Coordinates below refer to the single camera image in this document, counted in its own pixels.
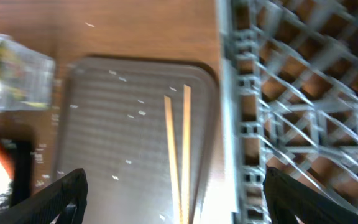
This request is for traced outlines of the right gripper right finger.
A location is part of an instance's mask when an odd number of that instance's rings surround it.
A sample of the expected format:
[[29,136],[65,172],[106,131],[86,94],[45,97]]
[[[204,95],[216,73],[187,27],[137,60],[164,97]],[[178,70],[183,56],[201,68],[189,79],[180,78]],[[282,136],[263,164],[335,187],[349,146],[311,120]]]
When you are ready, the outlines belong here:
[[315,192],[275,167],[268,167],[263,182],[273,224],[358,224],[358,214]]

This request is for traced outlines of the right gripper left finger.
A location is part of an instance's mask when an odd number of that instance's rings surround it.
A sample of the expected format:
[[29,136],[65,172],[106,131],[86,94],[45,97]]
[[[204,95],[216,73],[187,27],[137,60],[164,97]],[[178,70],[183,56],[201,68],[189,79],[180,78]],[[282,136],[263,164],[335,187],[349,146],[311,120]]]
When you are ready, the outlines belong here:
[[0,213],[0,224],[82,224],[88,183],[84,169],[75,169],[25,201]]

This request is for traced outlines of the wooden chopstick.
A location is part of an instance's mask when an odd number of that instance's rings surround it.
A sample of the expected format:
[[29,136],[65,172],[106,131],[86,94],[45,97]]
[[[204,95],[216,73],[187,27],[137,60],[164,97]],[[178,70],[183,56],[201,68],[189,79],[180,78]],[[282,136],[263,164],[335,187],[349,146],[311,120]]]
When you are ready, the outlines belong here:
[[172,101],[168,96],[164,96],[164,108],[165,108],[165,124],[167,130],[167,148],[168,148],[168,160],[170,167],[170,180],[172,186],[172,202],[173,202],[173,214],[176,224],[181,224],[181,200],[180,200],[180,184],[178,180],[178,166],[177,166],[177,152],[175,144],[175,131],[173,125],[173,113],[172,113]]
[[190,221],[190,168],[191,168],[191,88],[184,85],[182,129],[181,202],[184,224]]

